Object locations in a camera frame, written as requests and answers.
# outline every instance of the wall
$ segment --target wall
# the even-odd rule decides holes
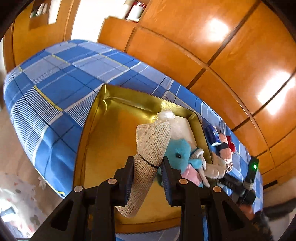
[[[3,39],[1,39],[0,41],[0,86],[3,85],[5,76],[6,76],[6,69],[5,69],[4,57],[3,57]]]
[[[264,207],[274,206],[276,204],[284,203],[296,197],[296,177],[289,181],[278,185],[270,191],[264,192],[263,205]],[[290,222],[296,214],[296,209],[285,217],[269,221],[269,226],[274,236],[274,241],[277,241],[285,232]]]
[[[2,100],[2,86],[6,76],[6,69],[4,64],[4,56],[3,56],[3,39],[0,41],[0,110],[2,110],[3,100]]]
[[[295,214],[296,209],[280,219],[268,222],[274,241],[278,241],[279,238],[283,235],[283,233],[286,231],[287,227],[293,220]]]
[[[296,43],[262,1],[151,0],[126,39],[125,52],[222,117],[259,158],[264,184],[296,176]]]
[[[125,0],[81,0],[73,25],[71,39],[96,42],[103,21],[116,15]]]

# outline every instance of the bed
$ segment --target bed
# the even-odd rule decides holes
[[[39,174],[62,198],[72,190],[81,132],[105,83],[142,91],[194,110],[203,128],[210,123],[219,133],[231,136],[236,151],[230,174],[240,180],[246,177],[248,151],[201,99],[126,53],[99,43],[72,40],[38,52],[14,68],[4,82],[4,100],[21,144]],[[256,212],[263,204],[259,171],[254,190]],[[224,191],[232,193],[226,187]]]

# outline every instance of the blue stuffed toy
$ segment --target blue stuffed toy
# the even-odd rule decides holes
[[[183,173],[186,170],[188,164],[191,164],[194,169],[201,168],[201,159],[189,159],[191,155],[191,147],[185,139],[170,139],[164,154],[164,156],[168,157],[170,166],[179,170],[180,173]]]

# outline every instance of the pink toy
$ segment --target pink toy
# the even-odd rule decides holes
[[[220,157],[226,162],[232,162],[232,152],[231,149],[228,147],[228,141],[224,134],[219,134],[219,138],[221,140],[220,147]]]
[[[187,168],[185,169],[185,171],[183,173],[181,173],[181,176],[182,176],[182,178],[186,178],[186,179],[192,181],[193,183],[196,184],[196,186],[199,186],[200,183],[202,182],[200,175],[194,169],[194,167],[191,166],[191,164],[189,164],[187,166]]]

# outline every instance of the stuffed toy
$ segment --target stuffed toy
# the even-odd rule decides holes
[[[226,163],[215,153],[212,153],[214,164],[206,163],[203,157],[204,150],[197,148],[184,139],[170,139],[164,156],[168,157],[172,168],[180,171],[182,178],[186,178],[196,186],[203,183],[206,187],[210,184],[206,177],[211,179],[222,178],[225,174]]]
[[[185,139],[170,139],[164,156],[168,157],[172,168],[183,173],[189,164],[191,164],[194,169],[199,169],[202,166],[202,161],[200,159],[189,159],[190,154],[191,147]]]
[[[219,138],[221,140],[221,145],[217,146],[220,157],[225,161],[226,163],[226,172],[230,172],[233,167],[232,163],[232,151],[228,146],[228,140],[227,137],[224,134],[219,134]]]
[[[227,142],[228,142],[228,147],[230,148],[232,154],[235,153],[235,145],[231,142],[231,137],[226,136]]]

